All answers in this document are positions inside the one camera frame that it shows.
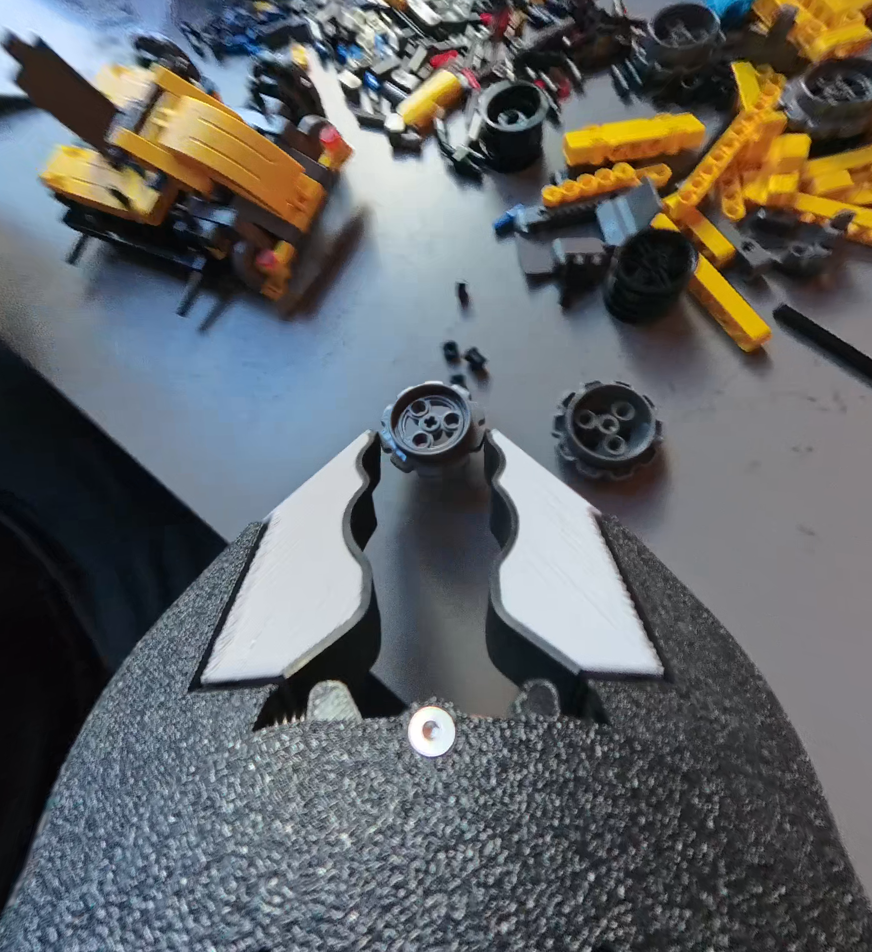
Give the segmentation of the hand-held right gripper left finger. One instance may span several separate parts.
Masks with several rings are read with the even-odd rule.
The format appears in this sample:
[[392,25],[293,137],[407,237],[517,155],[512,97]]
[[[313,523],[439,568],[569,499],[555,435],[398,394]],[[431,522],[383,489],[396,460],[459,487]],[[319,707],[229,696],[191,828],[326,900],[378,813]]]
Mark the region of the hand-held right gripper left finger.
[[358,435],[256,531],[200,673],[203,686],[360,679],[380,651],[365,555],[381,441]]

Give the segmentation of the grey desk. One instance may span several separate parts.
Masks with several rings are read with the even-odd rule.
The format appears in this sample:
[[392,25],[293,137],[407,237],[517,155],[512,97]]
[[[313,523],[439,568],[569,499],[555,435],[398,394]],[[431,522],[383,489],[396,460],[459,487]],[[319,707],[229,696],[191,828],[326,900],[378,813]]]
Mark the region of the grey desk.
[[[492,225],[537,186],[461,186],[432,147],[396,161],[344,114],[343,198],[368,221],[325,291],[283,316],[256,297],[175,315],[180,280],[73,238],[38,182],[65,140],[0,117],[0,333],[222,536],[263,516],[404,387],[446,374],[441,343],[488,358],[490,425],[559,471],[550,425],[575,385],[651,396],[663,455],[636,478],[578,483],[732,632],[806,744],[872,895],[872,387],[784,327],[745,355],[691,302],[618,326],[598,296],[567,312],[530,291]],[[830,288],[776,294],[872,356],[872,249]]]

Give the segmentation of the black yellow toy block vehicle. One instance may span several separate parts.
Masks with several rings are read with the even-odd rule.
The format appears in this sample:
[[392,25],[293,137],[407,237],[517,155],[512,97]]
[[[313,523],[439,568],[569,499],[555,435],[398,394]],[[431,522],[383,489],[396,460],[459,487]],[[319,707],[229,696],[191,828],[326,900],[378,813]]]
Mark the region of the black yellow toy block vehicle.
[[225,268],[270,301],[287,294],[353,153],[298,63],[271,61],[285,96],[271,114],[229,107],[160,35],[139,36],[135,65],[92,81],[41,38],[9,31],[1,45],[27,100],[75,138],[40,174],[76,234],[71,265],[97,241],[185,269],[180,316]]

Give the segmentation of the pile of building block parts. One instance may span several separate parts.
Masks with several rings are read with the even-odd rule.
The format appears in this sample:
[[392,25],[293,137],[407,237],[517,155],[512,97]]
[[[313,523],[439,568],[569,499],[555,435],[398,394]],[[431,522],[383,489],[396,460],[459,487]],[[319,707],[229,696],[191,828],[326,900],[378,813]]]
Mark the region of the pile of building block parts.
[[194,54],[247,57],[247,105],[285,98],[271,61],[331,64],[352,115],[394,152],[438,143],[480,183],[541,160],[561,104],[606,74],[649,115],[562,134],[563,167],[494,223],[530,286],[569,306],[601,287],[616,320],[687,292],[745,352],[772,336],[724,270],[812,281],[872,247],[872,2],[754,2],[723,27],[703,2],[206,2]]

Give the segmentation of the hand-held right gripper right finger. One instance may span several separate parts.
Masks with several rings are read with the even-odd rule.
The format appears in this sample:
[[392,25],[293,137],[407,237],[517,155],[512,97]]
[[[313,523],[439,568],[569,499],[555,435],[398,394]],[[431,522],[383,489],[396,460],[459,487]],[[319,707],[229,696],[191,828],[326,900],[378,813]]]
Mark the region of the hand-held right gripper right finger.
[[484,443],[490,571],[486,639],[511,679],[660,679],[664,663],[583,495],[500,430]]

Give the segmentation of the grey toothed toy wheel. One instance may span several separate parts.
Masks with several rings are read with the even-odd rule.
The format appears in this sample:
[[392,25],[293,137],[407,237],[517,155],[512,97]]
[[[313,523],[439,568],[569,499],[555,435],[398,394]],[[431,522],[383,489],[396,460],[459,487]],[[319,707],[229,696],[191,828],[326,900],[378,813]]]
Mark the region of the grey toothed toy wheel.
[[486,431],[486,413],[466,387],[428,381],[394,398],[382,412],[379,434],[394,467],[435,478],[465,470]]
[[664,436],[651,398],[617,380],[596,380],[564,393],[553,415],[557,457],[592,481],[619,482],[650,467]]

